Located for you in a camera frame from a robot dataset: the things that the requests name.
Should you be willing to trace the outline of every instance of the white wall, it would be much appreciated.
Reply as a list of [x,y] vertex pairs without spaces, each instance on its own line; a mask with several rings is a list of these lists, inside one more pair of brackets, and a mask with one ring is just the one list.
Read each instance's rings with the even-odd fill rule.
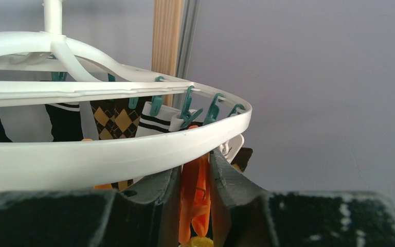
[[[0,1],[0,31],[44,30],[41,0]],[[63,34],[94,47],[120,63],[150,69],[153,0],[69,0],[64,2]],[[97,75],[107,80],[107,75]],[[3,72],[0,80],[50,80],[50,73]],[[51,125],[43,105],[1,108],[7,136],[14,142],[49,142]],[[84,136],[97,139],[88,102],[81,103]]]
[[187,79],[253,105],[264,188],[395,201],[395,1],[202,1]]

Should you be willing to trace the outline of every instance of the wooden post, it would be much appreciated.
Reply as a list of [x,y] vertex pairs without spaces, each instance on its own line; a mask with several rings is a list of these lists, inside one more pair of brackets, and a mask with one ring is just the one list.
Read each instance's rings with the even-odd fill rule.
[[[154,1],[152,71],[175,76],[183,0]],[[173,95],[164,96],[164,104],[172,106]]]

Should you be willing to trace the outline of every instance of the gray wall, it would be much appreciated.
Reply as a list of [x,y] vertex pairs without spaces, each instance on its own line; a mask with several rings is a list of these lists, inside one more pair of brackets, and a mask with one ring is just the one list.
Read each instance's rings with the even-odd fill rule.
[[[44,30],[40,0],[0,1],[0,31]],[[117,61],[151,67],[153,0],[71,0],[64,2],[63,34],[94,47]],[[107,75],[97,75],[107,80]],[[50,80],[50,73],[0,71],[0,80]],[[49,116],[43,105],[1,108],[6,133],[14,142],[49,142]],[[84,137],[97,139],[93,114],[81,103]]]
[[201,1],[187,79],[253,105],[264,188],[395,201],[395,1]]

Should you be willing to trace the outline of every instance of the wood grain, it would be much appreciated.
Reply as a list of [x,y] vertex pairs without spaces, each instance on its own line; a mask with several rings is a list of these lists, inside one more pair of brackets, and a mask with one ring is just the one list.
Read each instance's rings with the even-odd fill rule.
[[[152,71],[175,76],[183,0],[154,1]],[[164,104],[172,106],[173,95],[164,96]]]

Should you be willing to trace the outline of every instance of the white plastic drying rack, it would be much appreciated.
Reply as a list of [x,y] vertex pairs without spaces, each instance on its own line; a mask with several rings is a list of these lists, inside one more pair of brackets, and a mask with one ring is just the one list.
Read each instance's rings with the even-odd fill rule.
[[[62,35],[63,0],[44,0],[45,32],[0,32],[0,70],[68,72],[77,82],[0,81],[0,107],[182,94],[245,107],[241,114],[192,130],[95,142],[0,143],[0,191],[78,189],[180,166],[244,132],[252,106],[228,92],[123,65]],[[101,82],[89,72],[137,82]],[[163,76],[165,81],[154,82]]]

